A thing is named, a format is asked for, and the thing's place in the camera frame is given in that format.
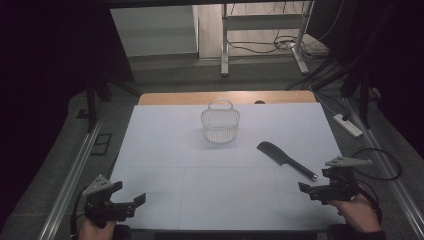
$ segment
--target dark background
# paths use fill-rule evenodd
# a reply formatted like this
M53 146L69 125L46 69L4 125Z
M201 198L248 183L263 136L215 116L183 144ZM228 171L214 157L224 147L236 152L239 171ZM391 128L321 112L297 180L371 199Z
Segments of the dark background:
M328 2L334 17L337 5ZM351 0L345 18L323 40L340 50L339 61L349 62L361 47L367 34L360 33L381 1L372 4ZM423 10L422 1L401 1L367 59L371 84L382 94L380 108L421 156ZM322 29L317 37L328 28ZM346 45L348 39L353 43ZM69 99L85 90L88 76L99 83L106 82L99 72L122 81L133 77L113 19L103 7L0 1L0 64L2 227L54 144Z
M107 8L0 1L1 219L41 167L88 77L133 81Z

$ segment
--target white paper sheet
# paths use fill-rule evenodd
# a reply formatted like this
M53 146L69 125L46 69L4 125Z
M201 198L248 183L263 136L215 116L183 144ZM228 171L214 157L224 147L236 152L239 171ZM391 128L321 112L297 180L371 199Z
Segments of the white paper sheet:
M147 202L126 221L135 229L323 230L342 223L311 201L298 182L327 185L324 163L340 154L318 103L235 105L238 136L217 145L203 137L206 105L136 106L111 181L112 201ZM279 166L257 145L269 141L319 177Z

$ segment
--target clear plastic basket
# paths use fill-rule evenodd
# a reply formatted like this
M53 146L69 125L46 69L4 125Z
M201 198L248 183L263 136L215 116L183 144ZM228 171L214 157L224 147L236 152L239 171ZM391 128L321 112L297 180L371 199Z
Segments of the clear plastic basket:
M218 102L226 102L230 107L216 104ZM202 112L201 120L206 139L213 143L228 143L237 136L240 113L234 109L230 100L219 98L209 103L208 109Z

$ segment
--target hand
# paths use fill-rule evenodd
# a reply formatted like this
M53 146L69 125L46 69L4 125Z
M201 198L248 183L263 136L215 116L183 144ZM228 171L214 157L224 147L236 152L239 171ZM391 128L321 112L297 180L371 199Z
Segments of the hand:
M333 200L328 203L336 207L346 222L356 231L363 233L381 231L377 214L363 195L358 194L351 201Z
M89 219L84 219L78 233L78 240L112 240L116 221L107 222L104 228L99 228Z

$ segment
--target wall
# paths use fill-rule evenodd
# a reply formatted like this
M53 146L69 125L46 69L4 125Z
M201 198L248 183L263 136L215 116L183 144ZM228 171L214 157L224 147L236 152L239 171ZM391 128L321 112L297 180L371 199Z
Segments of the wall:
M197 53L197 7L112 9L127 57Z

